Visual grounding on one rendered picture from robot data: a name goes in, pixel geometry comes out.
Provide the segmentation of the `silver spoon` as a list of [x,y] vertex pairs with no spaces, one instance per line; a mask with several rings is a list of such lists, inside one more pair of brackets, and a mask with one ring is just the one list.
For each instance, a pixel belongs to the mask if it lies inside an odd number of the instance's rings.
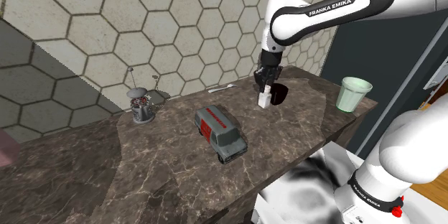
[[227,84],[226,86],[221,87],[221,88],[213,88],[213,89],[209,89],[209,90],[208,90],[208,93],[215,93],[215,92],[218,92],[218,91],[221,91],[221,90],[226,90],[226,89],[233,88],[233,87],[238,87],[238,86],[237,86],[236,84],[229,83],[229,84]]

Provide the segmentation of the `grey toy van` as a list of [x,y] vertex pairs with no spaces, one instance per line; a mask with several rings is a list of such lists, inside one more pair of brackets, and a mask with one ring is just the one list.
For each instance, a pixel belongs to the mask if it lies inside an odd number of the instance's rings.
[[248,151],[248,145],[238,128],[215,105],[196,110],[195,125],[200,135],[211,145],[221,164],[227,164]]

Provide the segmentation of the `black cup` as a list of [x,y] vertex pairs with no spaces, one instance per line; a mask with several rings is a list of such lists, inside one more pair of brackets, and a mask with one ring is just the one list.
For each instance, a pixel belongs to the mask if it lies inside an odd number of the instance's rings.
[[289,89],[285,85],[283,85],[281,83],[274,83],[271,86],[271,91],[270,91],[271,104],[274,106],[281,104],[285,100],[288,91],[289,91]]

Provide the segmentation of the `pale green cup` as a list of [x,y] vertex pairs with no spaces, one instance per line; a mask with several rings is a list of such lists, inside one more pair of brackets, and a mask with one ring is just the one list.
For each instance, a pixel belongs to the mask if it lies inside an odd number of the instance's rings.
[[340,93],[337,97],[337,108],[347,113],[353,112],[372,88],[373,86],[366,80],[355,77],[343,78]]

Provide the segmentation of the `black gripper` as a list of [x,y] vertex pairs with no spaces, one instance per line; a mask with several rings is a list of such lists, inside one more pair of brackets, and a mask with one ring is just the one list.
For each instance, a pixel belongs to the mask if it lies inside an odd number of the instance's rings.
[[260,93],[265,90],[267,77],[270,77],[270,86],[278,80],[283,68],[280,66],[282,54],[283,52],[261,51],[258,69],[253,74]]

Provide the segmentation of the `small white bottle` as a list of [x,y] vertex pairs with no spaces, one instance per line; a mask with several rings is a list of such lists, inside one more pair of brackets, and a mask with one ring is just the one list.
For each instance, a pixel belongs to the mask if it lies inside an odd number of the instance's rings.
[[258,95],[258,106],[267,108],[271,104],[271,86],[265,85],[264,90]]

